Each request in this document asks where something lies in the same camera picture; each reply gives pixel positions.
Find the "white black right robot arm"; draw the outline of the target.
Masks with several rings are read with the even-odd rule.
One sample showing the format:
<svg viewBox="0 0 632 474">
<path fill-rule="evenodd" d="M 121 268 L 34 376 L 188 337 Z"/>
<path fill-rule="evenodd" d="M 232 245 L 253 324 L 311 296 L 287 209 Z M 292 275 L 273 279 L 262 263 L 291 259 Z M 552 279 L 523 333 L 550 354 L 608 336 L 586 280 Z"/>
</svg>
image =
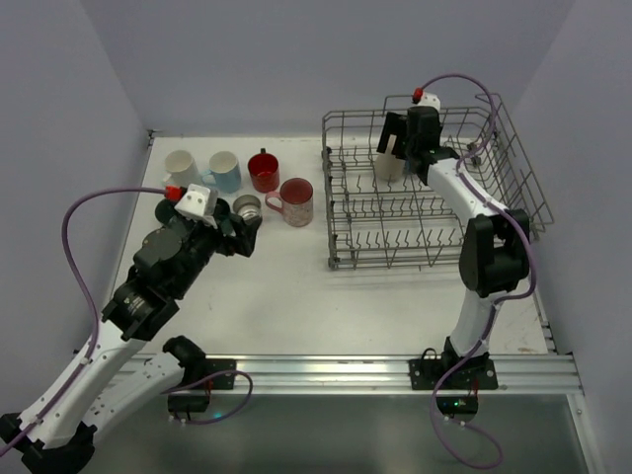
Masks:
<svg viewBox="0 0 632 474">
<path fill-rule="evenodd" d="M 413 106 L 385 116 L 377 150 L 405 161 L 421 182 L 439 194 L 465 226 L 458 269 L 466 288 L 457 324 L 438 359 L 418 362 L 436 384 L 465 381 L 486 370 L 489 339 L 504 302 L 518 284 L 534 278 L 529 217 L 510 209 L 476 184 L 464 158 L 440 143 L 442 125 L 433 107 Z"/>
</svg>

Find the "cream small cup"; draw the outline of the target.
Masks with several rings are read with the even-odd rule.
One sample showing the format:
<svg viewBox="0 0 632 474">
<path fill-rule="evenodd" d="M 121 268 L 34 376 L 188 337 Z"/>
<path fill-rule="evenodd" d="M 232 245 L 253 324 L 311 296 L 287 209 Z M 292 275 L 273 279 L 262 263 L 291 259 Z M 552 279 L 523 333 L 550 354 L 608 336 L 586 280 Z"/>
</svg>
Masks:
<svg viewBox="0 0 632 474">
<path fill-rule="evenodd" d="M 261 201 L 254 195 L 242 195 L 237 197 L 232 205 L 233 212 L 239 215 L 245 222 L 250 222 L 262 217 Z"/>
</svg>

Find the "grey mug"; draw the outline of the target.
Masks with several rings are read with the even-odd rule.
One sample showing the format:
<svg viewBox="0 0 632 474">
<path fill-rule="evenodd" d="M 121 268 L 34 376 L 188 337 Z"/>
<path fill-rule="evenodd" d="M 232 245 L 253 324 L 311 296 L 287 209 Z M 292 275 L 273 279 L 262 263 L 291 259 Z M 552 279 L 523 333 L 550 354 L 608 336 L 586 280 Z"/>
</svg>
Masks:
<svg viewBox="0 0 632 474">
<path fill-rule="evenodd" d="M 178 214 L 175 205 L 166 198 L 161 199 L 155 206 L 154 215 L 158 222 L 167 225 Z"/>
</svg>

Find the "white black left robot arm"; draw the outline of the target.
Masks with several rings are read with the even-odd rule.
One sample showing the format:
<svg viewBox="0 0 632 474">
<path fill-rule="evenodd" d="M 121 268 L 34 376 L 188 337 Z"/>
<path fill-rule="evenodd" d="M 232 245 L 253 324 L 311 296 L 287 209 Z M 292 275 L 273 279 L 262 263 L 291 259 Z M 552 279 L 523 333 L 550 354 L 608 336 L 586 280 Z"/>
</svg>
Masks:
<svg viewBox="0 0 632 474">
<path fill-rule="evenodd" d="M 161 354 L 126 380 L 113 377 L 179 310 L 178 303 L 215 255 L 249 257 L 262 217 L 231 212 L 221 199 L 212 223 L 182 216 L 175 204 L 155 208 L 160 225 L 133 256 L 126 281 L 97 319 L 95 332 L 57 380 L 27 410 L 1 418 L 1 437 L 22 454 L 32 473 L 78 473 L 97 442 L 149 399 L 232 378 L 235 366 L 211 368 L 204 351 L 184 336 L 169 339 Z"/>
</svg>

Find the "beige tall cup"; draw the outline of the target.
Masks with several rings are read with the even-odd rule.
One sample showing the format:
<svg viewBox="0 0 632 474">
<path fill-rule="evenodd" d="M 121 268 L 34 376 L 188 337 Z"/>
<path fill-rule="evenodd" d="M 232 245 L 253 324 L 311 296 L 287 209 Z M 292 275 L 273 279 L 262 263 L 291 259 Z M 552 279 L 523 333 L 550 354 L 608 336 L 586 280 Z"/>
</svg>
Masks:
<svg viewBox="0 0 632 474">
<path fill-rule="evenodd" d="M 394 183 L 402 178 L 404 162 L 393 153 L 396 136 L 390 135 L 385 151 L 378 152 L 374 161 L 375 176 L 384 182 Z"/>
</svg>

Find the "red mug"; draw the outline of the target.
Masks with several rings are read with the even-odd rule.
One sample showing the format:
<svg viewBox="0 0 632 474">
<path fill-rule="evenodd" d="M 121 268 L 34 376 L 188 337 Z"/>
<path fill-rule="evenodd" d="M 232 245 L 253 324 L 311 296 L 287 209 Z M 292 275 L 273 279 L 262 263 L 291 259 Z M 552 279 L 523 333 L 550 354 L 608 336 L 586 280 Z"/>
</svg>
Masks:
<svg viewBox="0 0 632 474">
<path fill-rule="evenodd" d="M 275 191 L 279 186 L 279 162 L 266 148 L 253 155 L 247 164 L 254 189 L 259 193 Z"/>
</svg>

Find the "light blue mug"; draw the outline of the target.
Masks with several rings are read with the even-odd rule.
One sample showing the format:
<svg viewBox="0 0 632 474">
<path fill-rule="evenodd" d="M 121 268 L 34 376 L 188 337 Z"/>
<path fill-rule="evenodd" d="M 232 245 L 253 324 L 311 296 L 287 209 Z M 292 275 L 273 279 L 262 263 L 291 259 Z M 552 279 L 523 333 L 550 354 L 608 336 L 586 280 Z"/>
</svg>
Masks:
<svg viewBox="0 0 632 474">
<path fill-rule="evenodd" d="M 201 176 L 202 183 L 226 194 L 241 189 L 242 178 L 239 160 L 230 151 L 220 151 L 208 159 L 208 168 Z"/>
</svg>

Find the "pink patterned mug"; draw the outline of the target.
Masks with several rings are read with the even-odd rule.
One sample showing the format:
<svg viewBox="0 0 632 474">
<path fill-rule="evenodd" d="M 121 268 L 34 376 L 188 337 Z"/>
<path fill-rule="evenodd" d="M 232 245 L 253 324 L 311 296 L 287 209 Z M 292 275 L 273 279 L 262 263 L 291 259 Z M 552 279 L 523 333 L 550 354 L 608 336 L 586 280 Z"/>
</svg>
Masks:
<svg viewBox="0 0 632 474">
<path fill-rule="evenodd" d="M 292 227 L 304 227 L 312 222 L 314 190 L 303 178 L 291 178 L 280 185 L 278 191 L 268 192 L 265 204 L 281 214 Z"/>
</svg>

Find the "white mug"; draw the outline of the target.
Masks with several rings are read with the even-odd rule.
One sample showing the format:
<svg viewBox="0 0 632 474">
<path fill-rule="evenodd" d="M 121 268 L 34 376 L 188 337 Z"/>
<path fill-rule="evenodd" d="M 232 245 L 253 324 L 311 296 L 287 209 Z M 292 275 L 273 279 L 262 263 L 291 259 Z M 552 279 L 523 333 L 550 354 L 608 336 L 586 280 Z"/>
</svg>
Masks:
<svg viewBox="0 0 632 474">
<path fill-rule="evenodd" d="M 164 167 L 162 183 L 165 186 L 187 188 L 189 185 L 203 185 L 196 160 L 189 151 L 176 150 L 169 153 L 164 160 Z"/>
</svg>

